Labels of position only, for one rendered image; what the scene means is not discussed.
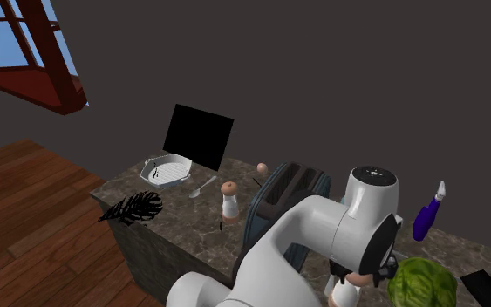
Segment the white wooden-topped salt shaker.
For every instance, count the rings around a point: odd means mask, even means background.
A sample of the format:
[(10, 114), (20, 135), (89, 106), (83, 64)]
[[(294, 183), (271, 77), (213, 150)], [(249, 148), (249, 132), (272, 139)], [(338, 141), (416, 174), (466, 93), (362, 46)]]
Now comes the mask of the white wooden-topped salt shaker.
[(341, 282), (339, 277), (330, 275), (324, 289), (328, 306), (356, 307), (361, 288), (371, 284), (372, 280), (373, 275), (351, 273), (347, 274)]

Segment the green lettuce head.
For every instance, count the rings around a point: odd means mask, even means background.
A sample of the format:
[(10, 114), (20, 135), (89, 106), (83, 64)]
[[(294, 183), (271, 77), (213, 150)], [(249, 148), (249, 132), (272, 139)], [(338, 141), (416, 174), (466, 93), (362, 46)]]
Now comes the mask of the green lettuce head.
[(399, 263), (387, 293), (393, 307), (456, 307), (457, 287), (455, 277), (445, 267), (410, 257)]

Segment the dark blue toaster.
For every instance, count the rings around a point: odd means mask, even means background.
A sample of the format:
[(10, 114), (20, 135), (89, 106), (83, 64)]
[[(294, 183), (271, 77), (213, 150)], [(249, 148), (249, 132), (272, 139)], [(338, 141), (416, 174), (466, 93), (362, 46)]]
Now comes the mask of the dark blue toaster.
[(233, 278), (246, 254), (284, 213), (308, 196), (328, 198), (330, 190), (331, 177), (324, 171), (297, 162), (282, 163), (249, 204), (242, 232), (242, 252), (235, 261)]

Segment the blue spray bottle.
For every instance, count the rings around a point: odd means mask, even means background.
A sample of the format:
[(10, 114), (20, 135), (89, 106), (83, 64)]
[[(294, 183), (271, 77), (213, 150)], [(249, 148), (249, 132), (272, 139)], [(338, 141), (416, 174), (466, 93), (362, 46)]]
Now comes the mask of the blue spray bottle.
[(439, 184), (436, 195), (427, 206), (423, 206), (413, 223), (413, 239), (422, 242), (429, 229), (433, 226), (440, 204), (447, 195), (446, 184), (442, 181)]

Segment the white wooden-topped pepper mill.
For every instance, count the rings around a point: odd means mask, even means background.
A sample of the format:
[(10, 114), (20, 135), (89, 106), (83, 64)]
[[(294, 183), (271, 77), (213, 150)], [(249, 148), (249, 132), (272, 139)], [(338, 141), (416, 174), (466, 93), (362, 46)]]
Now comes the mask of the white wooden-topped pepper mill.
[(238, 186), (233, 181), (227, 181), (222, 184), (222, 219), (227, 224), (239, 221), (239, 208), (236, 199)]

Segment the flat black slab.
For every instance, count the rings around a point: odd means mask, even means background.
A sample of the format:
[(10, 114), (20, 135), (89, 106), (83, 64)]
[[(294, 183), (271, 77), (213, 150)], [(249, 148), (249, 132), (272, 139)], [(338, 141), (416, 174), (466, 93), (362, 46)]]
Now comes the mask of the flat black slab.
[(481, 307), (491, 307), (491, 276), (484, 269), (462, 276), (460, 280)]

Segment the silver spoon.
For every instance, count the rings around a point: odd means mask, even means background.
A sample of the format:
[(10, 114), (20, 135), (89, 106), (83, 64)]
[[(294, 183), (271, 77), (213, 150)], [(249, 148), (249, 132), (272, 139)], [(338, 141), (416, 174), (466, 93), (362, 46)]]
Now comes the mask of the silver spoon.
[(195, 189), (194, 191), (192, 191), (189, 195), (189, 198), (193, 199), (197, 196), (199, 196), (201, 194), (201, 191), (208, 185), (210, 184), (211, 182), (213, 182), (214, 180), (217, 179), (217, 176), (214, 175), (212, 176), (209, 180), (207, 180), (204, 184), (202, 184), (201, 186), (199, 186), (197, 189)]

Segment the black square panel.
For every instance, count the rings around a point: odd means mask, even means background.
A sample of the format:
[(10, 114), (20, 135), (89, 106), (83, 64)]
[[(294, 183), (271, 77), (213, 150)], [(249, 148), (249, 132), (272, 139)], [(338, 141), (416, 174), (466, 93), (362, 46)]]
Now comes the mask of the black square panel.
[(233, 124), (231, 118), (176, 104), (163, 150), (217, 171)]

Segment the white ribbed baking dish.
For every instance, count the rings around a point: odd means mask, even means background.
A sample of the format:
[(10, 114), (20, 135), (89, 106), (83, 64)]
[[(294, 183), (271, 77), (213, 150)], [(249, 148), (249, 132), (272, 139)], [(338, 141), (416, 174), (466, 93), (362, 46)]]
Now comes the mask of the white ribbed baking dish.
[(192, 161), (175, 153), (145, 161), (140, 178), (155, 188), (170, 188), (190, 177)]

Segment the black feather-shaped leaf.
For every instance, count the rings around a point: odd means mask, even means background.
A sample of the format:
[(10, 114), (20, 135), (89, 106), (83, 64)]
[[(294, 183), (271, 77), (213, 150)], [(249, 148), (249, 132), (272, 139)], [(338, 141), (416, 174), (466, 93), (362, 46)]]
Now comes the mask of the black feather-shaped leaf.
[(151, 221), (162, 209), (163, 202), (158, 193), (143, 191), (133, 196), (126, 196), (111, 206), (98, 222), (115, 220), (130, 226), (137, 221)]

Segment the red framed window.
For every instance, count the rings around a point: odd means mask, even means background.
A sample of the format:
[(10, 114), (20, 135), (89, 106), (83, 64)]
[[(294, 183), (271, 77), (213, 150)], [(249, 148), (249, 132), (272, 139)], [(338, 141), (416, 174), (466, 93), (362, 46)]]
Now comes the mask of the red framed window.
[(51, 0), (0, 0), (0, 91), (62, 115), (88, 105)]

